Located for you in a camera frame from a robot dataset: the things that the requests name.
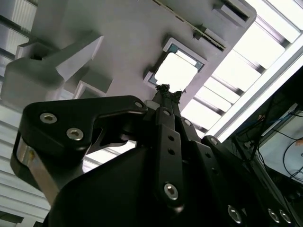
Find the black metal bracket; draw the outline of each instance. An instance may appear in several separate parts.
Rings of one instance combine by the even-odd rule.
[[[216,138],[198,137],[168,88],[156,111],[133,96],[25,108],[11,166],[52,204],[44,225],[294,226],[254,173]],[[81,172],[86,154],[128,140],[137,147]]]

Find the black mechanical linkage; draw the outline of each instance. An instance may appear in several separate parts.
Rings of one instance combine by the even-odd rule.
[[[181,93],[35,103],[24,109],[11,166],[52,208],[45,227],[292,227],[287,210],[216,138],[181,116]],[[83,173],[86,154],[137,146]]]

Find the bolt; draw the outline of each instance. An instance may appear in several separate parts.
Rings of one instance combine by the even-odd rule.
[[[139,107],[139,108],[142,108],[142,107],[143,107],[143,105],[142,105],[141,103],[138,103],[138,102],[135,102],[135,105],[136,105],[137,107]]]
[[[178,199],[178,191],[175,186],[170,183],[164,185],[164,192],[171,200]]]
[[[228,214],[229,216],[237,223],[241,224],[242,223],[242,218],[240,213],[232,206],[228,205]]]
[[[211,141],[214,145],[217,145],[217,144],[218,144],[218,141],[217,141],[215,138],[210,138],[210,141]]]
[[[191,122],[188,119],[184,119],[185,124],[187,124],[188,126],[191,125]]]
[[[53,124],[57,121],[57,117],[51,113],[43,113],[40,115],[40,120],[46,124]]]
[[[271,209],[268,209],[269,216],[276,222],[280,223],[279,217]]]
[[[280,210],[280,214],[281,214],[281,217],[288,223],[288,224],[291,224],[291,220],[289,218],[289,216],[282,210]]]
[[[167,110],[163,111],[167,116],[170,116],[170,112],[168,112]]]
[[[80,129],[77,129],[77,128],[68,129],[67,132],[66,132],[66,135],[71,140],[76,140],[76,141],[79,141],[79,140],[83,139],[83,136],[84,136],[83,132]]]

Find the rectangular opening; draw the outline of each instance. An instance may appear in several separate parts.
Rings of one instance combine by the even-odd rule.
[[[198,69],[192,65],[193,61],[181,52],[178,52],[178,55],[170,52],[154,74],[155,83],[157,85],[169,84],[169,91],[172,93],[183,91],[198,73]]]
[[[238,17],[240,17],[242,20],[247,21],[249,17],[243,13],[241,10],[238,9],[238,7],[231,4],[229,1],[224,1],[225,6],[227,6],[232,12],[234,12]]]

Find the wire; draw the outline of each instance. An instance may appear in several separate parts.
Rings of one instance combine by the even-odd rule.
[[[286,156],[287,151],[288,151],[289,148],[290,148],[294,143],[296,143],[298,140],[303,140],[303,137],[301,137],[301,138],[299,138],[299,139],[297,139],[297,140],[291,142],[291,144],[288,145],[288,147],[286,148],[286,150],[284,151],[284,154],[283,154],[283,166],[284,166],[284,169],[285,169],[285,170],[288,172],[288,174],[290,175],[290,178],[295,178],[295,176],[297,176],[297,175],[303,170],[303,166],[302,166],[302,168],[299,169],[297,172],[295,172],[294,174],[291,174],[291,173],[288,171],[288,169],[286,168],[286,164],[285,164],[285,156]]]
[[[303,116],[300,116],[300,115],[297,115],[297,114],[294,114],[294,113],[290,113],[290,115],[293,115],[293,116],[296,116],[296,117],[303,117]]]
[[[283,136],[285,136],[285,137],[287,137],[287,138],[290,138],[290,139],[292,139],[292,140],[298,140],[298,139],[292,138],[292,137],[290,137],[290,136],[287,136],[286,134],[284,134],[284,133],[282,133],[282,132],[280,132],[280,131],[278,131],[278,130],[272,129],[272,131],[275,131],[275,132],[277,132],[277,133],[279,133],[279,134],[281,134],[281,135],[283,135]]]
[[[268,116],[269,116],[269,112],[271,110],[271,107],[274,103],[274,96],[272,96],[272,98],[270,99],[270,102],[269,102],[269,105],[268,105],[268,108],[266,110],[266,113],[265,113],[265,117],[264,117],[264,120],[262,121],[262,125],[261,125],[261,128],[259,130],[259,135],[258,135],[258,139],[256,140],[256,145],[254,146],[254,149],[251,153],[251,156],[250,156],[250,161],[253,160],[254,156],[256,155],[256,152],[257,152],[257,148],[258,148],[258,144],[260,143],[261,141],[261,138],[262,138],[262,133],[264,132],[265,130],[265,126],[266,126],[266,123],[267,123],[267,119],[268,119]]]

